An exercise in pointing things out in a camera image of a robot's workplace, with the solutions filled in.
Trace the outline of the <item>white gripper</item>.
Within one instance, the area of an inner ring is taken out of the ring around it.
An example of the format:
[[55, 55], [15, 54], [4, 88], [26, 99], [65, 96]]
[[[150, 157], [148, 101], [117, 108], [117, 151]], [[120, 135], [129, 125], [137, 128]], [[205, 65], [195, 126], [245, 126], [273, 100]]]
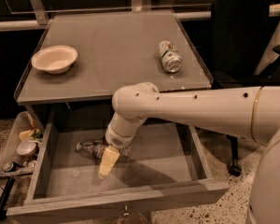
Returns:
[[146, 119], [126, 119], [115, 113], [110, 120], [106, 132], [105, 140], [110, 145], [104, 151], [101, 159], [98, 176], [102, 179], [107, 178], [113, 166], [119, 159], [118, 149], [128, 147], [137, 130], [144, 124]]

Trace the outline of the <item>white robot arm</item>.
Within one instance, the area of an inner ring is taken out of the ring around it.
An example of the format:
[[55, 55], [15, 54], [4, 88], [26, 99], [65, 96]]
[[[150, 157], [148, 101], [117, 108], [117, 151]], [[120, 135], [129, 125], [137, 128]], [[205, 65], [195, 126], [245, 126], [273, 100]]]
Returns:
[[150, 83], [117, 90], [99, 175], [106, 177], [148, 118], [170, 120], [266, 146], [255, 174], [246, 224], [280, 224], [280, 86], [160, 93]]

